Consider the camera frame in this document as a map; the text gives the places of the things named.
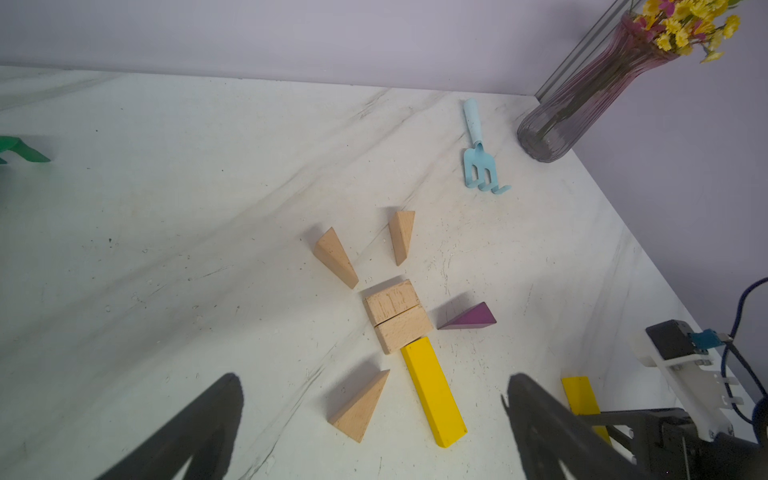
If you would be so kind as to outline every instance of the blue connector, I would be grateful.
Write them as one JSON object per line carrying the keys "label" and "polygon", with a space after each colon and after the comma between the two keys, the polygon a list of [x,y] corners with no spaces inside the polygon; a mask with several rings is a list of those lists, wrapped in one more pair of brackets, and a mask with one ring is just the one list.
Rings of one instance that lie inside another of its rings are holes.
{"label": "blue connector", "polygon": [[724,345],[723,340],[712,329],[706,329],[702,333],[689,333],[688,338],[694,343],[696,348],[701,350],[713,349],[716,346]]}

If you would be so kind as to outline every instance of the yellow rectangular block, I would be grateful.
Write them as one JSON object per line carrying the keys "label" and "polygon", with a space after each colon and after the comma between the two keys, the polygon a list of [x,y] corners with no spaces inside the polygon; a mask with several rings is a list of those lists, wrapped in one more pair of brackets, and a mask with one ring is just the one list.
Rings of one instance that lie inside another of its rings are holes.
{"label": "yellow rectangular block", "polygon": [[[561,379],[565,396],[568,397],[568,405],[571,406],[571,412],[574,415],[597,415],[600,413],[598,400],[594,397],[592,385],[589,383],[589,377],[572,376]],[[603,440],[611,444],[611,437],[608,436],[608,430],[605,427],[592,427]]]}
{"label": "yellow rectangular block", "polygon": [[435,350],[429,338],[424,337],[404,346],[400,351],[411,372],[413,385],[422,401],[435,441],[446,449],[466,434],[467,426],[453,399]]}

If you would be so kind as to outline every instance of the purple wall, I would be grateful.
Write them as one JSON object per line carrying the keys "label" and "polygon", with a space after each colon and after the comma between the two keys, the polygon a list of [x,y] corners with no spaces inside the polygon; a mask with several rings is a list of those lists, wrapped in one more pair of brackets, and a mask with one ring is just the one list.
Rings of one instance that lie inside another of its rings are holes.
{"label": "purple wall", "polygon": [[0,63],[534,94],[613,0],[21,0]]}
{"label": "purple wall", "polygon": [[[737,13],[723,58],[698,65],[697,51],[641,75],[575,148],[694,319],[724,332],[741,292],[768,276],[768,2]],[[768,286],[735,343],[768,382]]]}

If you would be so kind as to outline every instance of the glass vase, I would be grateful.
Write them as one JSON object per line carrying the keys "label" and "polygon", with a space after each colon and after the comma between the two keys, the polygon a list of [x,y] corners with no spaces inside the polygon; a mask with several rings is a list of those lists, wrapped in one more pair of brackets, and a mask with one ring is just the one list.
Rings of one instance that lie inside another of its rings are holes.
{"label": "glass vase", "polygon": [[562,157],[639,74],[678,57],[633,18],[625,13],[605,51],[525,117],[518,140],[528,155],[545,163]]}

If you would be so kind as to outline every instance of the wooden block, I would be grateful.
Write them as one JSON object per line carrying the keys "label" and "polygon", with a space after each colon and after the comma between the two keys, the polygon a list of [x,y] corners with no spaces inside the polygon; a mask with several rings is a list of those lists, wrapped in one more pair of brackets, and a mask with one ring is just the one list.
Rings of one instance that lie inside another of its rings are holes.
{"label": "wooden block", "polygon": [[[568,404],[574,415],[597,415],[600,413],[598,400],[594,397],[589,377],[572,376],[561,380],[563,389],[565,389],[565,396],[568,397]],[[609,445],[611,444],[611,437],[608,436],[608,430],[605,427],[595,426],[592,429]]]}
{"label": "wooden block", "polygon": [[392,237],[392,248],[395,249],[395,263],[400,265],[408,258],[411,248],[411,233],[416,212],[395,212],[389,221],[389,235]]}
{"label": "wooden block", "polygon": [[388,376],[389,370],[379,372],[364,389],[355,395],[355,398],[349,400],[328,422],[346,433],[355,442],[360,443],[362,436],[366,434],[373,410],[376,408],[376,403],[379,402]]}
{"label": "wooden block", "polygon": [[429,321],[426,310],[423,306],[417,305],[380,323],[373,327],[373,330],[379,337],[384,353],[389,355],[426,335],[432,328],[432,322]]}
{"label": "wooden block", "polygon": [[325,234],[315,243],[313,252],[321,262],[325,264],[337,277],[341,279],[349,288],[355,288],[357,285],[357,273],[349,261],[344,247],[341,246],[339,237],[333,227],[330,227]]}
{"label": "wooden block", "polygon": [[493,317],[491,309],[483,302],[441,326],[440,330],[481,329],[484,326],[494,325],[495,323],[496,319]]}
{"label": "wooden block", "polygon": [[448,380],[440,368],[429,338],[416,340],[402,350],[413,385],[422,401],[429,428],[435,441],[444,449],[467,432],[462,414],[453,399]]}
{"label": "wooden block", "polygon": [[362,301],[373,326],[391,319],[407,309],[419,305],[419,298],[411,285],[411,280],[398,283],[386,290],[374,293]]}

